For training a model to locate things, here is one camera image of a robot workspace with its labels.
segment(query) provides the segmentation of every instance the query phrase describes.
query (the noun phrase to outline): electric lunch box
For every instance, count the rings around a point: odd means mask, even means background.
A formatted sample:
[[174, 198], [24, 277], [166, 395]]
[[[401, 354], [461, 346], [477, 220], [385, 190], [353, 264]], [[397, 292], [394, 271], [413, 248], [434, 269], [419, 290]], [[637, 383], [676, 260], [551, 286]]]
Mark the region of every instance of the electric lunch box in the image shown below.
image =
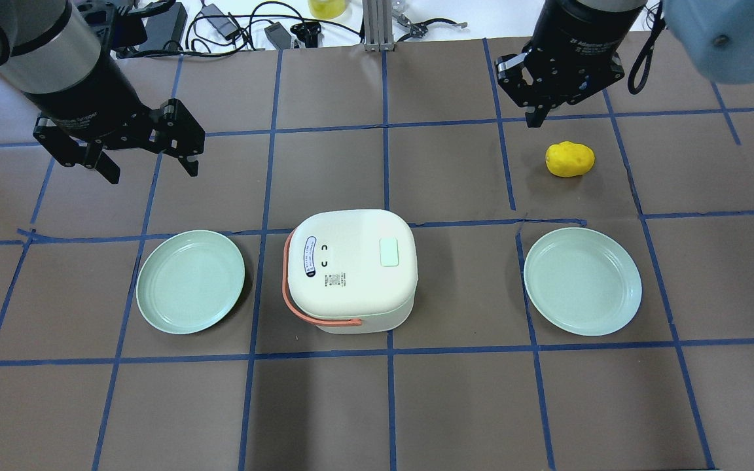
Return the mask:
[[281, 293], [299, 319], [332, 334], [368, 334], [409, 317], [418, 281], [409, 224], [383, 209], [307, 218], [284, 244]]

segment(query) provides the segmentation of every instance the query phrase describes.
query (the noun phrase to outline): red handle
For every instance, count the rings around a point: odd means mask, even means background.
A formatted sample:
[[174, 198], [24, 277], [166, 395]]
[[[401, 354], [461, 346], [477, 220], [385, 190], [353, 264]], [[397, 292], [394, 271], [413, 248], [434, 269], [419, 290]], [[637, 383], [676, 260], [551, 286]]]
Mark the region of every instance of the red handle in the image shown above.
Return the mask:
[[298, 308], [293, 305], [293, 302], [290, 301], [290, 293], [287, 290], [287, 263], [290, 259], [290, 240], [293, 238], [293, 233], [294, 232], [291, 232], [290, 235], [287, 236], [287, 242], [284, 242], [284, 272], [281, 277], [281, 295], [284, 295], [284, 302], [287, 304], [287, 307], [289, 307], [299, 319], [320, 327], [357, 327], [362, 325], [362, 319], [321, 320], [312, 318], [311, 316], [308, 316], [308, 314], [299, 311]]

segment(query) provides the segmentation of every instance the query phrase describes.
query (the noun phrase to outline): round plate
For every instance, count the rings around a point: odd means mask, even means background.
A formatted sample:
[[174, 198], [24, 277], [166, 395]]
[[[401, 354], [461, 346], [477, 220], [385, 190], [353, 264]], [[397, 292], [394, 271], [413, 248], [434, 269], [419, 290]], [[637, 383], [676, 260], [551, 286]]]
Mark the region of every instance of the round plate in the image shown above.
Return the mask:
[[169, 334], [209, 328], [234, 307], [245, 278], [240, 250], [210, 230], [191, 230], [162, 242], [147, 257], [135, 301], [144, 319]]
[[542, 236], [529, 251], [526, 291], [551, 324], [572, 334], [606, 335], [636, 315], [641, 277], [616, 241], [566, 227]]

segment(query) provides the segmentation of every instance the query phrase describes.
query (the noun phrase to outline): yellow container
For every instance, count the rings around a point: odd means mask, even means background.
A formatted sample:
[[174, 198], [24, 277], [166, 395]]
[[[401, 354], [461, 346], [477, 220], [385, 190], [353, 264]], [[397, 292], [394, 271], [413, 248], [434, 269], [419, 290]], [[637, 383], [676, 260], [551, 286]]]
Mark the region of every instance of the yellow container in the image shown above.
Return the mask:
[[345, 11], [345, 0], [309, 0], [310, 13], [314, 18], [332, 19]]

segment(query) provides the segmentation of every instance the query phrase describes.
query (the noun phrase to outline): bolt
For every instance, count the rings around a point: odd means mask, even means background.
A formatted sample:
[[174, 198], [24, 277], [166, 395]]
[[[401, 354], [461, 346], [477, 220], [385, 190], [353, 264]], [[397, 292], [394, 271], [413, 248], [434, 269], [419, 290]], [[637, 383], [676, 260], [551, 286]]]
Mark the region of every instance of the bolt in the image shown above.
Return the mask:
[[720, 35], [712, 40], [712, 44], [714, 44], [716, 47], [722, 48], [724, 45], [729, 44], [730, 40], [731, 39], [729, 38], [729, 36]]

